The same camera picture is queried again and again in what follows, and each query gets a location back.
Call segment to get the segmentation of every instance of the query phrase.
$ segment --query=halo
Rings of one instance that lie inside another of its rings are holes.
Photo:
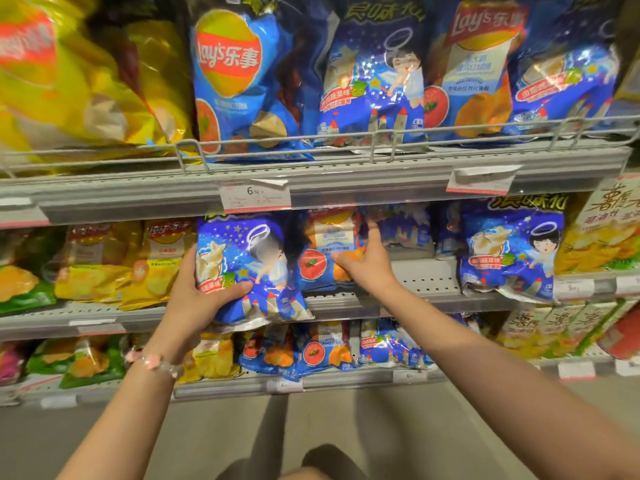
[[[542,224],[535,226],[533,230],[529,233],[530,235],[537,237],[539,235],[548,234],[558,229],[558,224],[555,222],[543,222]]]
[[[249,233],[247,233],[246,235],[246,243],[248,245],[247,249],[256,247],[259,242],[267,239],[270,233],[271,229],[267,224],[260,224],[259,226],[251,229],[251,231],[249,231]]]
[[[400,43],[398,45],[390,45],[391,42],[393,42],[395,39],[398,39],[397,37],[398,34],[404,34],[404,33],[406,33],[406,37],[404,39],[400,39]],[[387,50],[388,52],[395,52],[399,48],[402,48],[405,45],[407,45],[409,43],[409,40],[411,40],[412,36],[413,36],[413,30],[411,29],[411,27],[403,27],[401,29],[396,30],[395,32],[391,32],[388,35],[388,37],[385,39],[385,42],[383,44],[385,46],[385,50]]]

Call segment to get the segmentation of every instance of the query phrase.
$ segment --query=forearm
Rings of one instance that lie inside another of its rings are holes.
[[[402,286],[379,299],[535,475],[636,478],[638,448],[599,410]]]
[[[169,374],[134,363],[58,480],[142,480],[173,384]]]

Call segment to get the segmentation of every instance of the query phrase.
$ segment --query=hand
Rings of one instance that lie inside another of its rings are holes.
[[[145,353],[160,354],[171,363],[181,363],[187,352],[198,345],[200,332],[221,306],[242,298],[253,287],[251,281],[244,281],[205,294],[196,288],[195,258],[196,246],[182,258],[162,321],[145,346]]]
[[[375,298],[399,285],[391,269],[387,250],[382,245],[380,229],[375,221],[368,220],[369,241],[364,257],[356,260],[346,253],[332,252],[331,259],[351,275],[353,280],[371,293]]]

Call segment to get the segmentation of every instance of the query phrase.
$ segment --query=floor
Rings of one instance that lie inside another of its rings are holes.
[[[569,387],[640,437],[640,378]],[[55,478],[101,410],[0,408],[3,478]],[[437,383],[174,403],[146,480],[271,480],[302,463],[330,465],[335,480],[534,478]]]

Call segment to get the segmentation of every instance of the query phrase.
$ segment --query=right hand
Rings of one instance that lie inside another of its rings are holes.
[[[353,259],[347,253],[332,252],[331,259],[351,275],[353,281],[362,286],[374,297],[398,285],[396,275],[391,269],[387,250],[382,245],[380,229],[375,221],[367,221],[369,241],[362,259]]]

